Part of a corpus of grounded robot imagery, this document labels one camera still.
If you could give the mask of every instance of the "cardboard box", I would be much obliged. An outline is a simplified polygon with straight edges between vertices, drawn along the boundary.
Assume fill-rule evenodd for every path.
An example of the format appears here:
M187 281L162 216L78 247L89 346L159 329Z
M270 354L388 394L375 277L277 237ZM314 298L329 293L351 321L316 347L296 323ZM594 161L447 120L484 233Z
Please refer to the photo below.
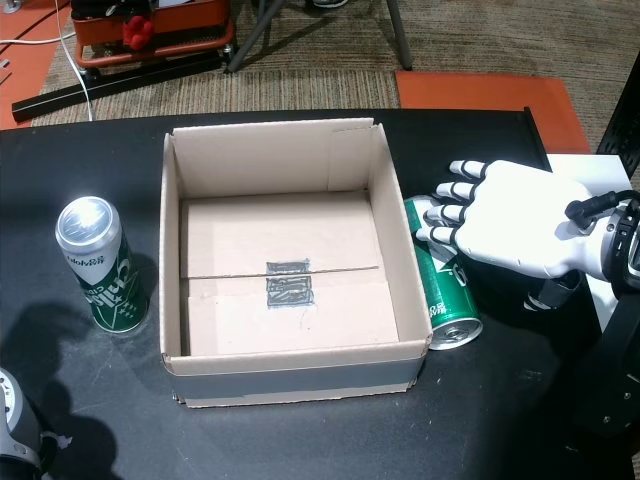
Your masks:
M405 391L431 340L382 125L165 139L160 348L190 407Z

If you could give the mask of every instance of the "carpet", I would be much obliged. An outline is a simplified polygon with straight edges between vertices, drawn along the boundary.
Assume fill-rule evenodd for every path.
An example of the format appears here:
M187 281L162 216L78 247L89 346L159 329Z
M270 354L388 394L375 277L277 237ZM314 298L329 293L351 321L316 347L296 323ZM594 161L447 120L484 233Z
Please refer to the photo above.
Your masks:
M250 0L232 5L242 40L255 10ZM636 0L400 0L400 8L414 70L560 78L592 150L640 50ZM293 0L274 20L268 44L258 42L231 78L215 72L105 98L96 116L396 107L398 68L383 0L351 0L329 13ZM73 82L59 49L44 90ZM75 106L34 125L84 119L86 109Z

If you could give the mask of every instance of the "orange mat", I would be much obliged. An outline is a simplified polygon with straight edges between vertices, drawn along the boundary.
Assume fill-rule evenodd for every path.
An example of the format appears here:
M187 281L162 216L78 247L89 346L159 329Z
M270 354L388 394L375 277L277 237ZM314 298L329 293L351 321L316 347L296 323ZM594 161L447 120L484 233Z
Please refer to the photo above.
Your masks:
M63 5L65 0L58 0L58 2ZM55 10L53 0L25 0L22 8L16 13L10 15L0 13L2 40L15 38L53 10ZM69 14L70 8L68 6L60 10L61 25L64 26L67 22ZM58 35L58 24L54 14L21 37L20 40L45 40L55 38ZM73 50L75 41L73 38L69 38L66 44ZM57 46L57 43L11 45L0 53L0 59L9 60L8 70L11 72L11 75L0 85L0 130L30 125L31 122L16 124L11 115L11 104L40 93Z
M530 107L548 153L591 153L561 80L502 74L396 72L402 108Z

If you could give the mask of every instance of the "table surface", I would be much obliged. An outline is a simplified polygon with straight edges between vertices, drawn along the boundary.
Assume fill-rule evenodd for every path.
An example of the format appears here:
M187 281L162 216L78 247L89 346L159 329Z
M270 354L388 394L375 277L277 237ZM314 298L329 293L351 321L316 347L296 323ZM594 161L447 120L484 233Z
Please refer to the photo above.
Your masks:
M484 332L430 352L407 393L197 410L172 400L157 325L164 134L361 116L383 123L405 197L447 181L456 159L542 166L523 112L254 112L0 132L0 359L51 428L73 437L50 478L550 478L550 458L573 473L584 467L557 425L541 419L550 417L560 365L595 338L588 295L534 317L519 308L526 281L475 264L466 266ZM150 315L129 334L93 323L56 244L58 213L81 195L116 205L151 294Z

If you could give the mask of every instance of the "white robotic hand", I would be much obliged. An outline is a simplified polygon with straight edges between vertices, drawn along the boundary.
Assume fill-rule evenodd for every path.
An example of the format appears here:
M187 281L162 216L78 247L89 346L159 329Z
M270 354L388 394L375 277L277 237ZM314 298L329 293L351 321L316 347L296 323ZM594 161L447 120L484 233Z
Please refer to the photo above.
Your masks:
M605 280L608 215L587 232L565 215L569 203L592 197L584 185L502 160L456 161L449 168L468 183L443 183L436 192L460 204L430 209L427 220L448 226L422 228L418 239L454 245L475 260L532 277L558 278L577 269Z

